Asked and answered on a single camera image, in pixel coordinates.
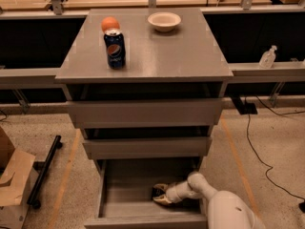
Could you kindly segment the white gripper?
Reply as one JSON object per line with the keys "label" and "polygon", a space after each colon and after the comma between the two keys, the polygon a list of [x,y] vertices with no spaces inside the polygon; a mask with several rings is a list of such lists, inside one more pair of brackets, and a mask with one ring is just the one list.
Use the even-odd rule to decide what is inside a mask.
{"label": "white gripper", "polygon": [[170,206],[172,203],[178,203],[185,198],[190,198],[193,195],[193,189],[187,181],[173,183],[157,183],[153,189],[166,191],[165,195],[153,197],[152,200],[164,206]]}

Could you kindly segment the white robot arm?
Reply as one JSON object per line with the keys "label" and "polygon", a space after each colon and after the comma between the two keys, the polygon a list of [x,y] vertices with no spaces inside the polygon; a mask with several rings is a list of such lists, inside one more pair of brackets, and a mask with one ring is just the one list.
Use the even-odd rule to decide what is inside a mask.
{"label": "white robot arm", "polygon": [[152,190],[152,200],[164,206],[186,198],[205,198],[208,201],[209,229],[266,229],[262,220],[239,196],[216,190],[199,172],[191,172],[184,181],[157,183]]}

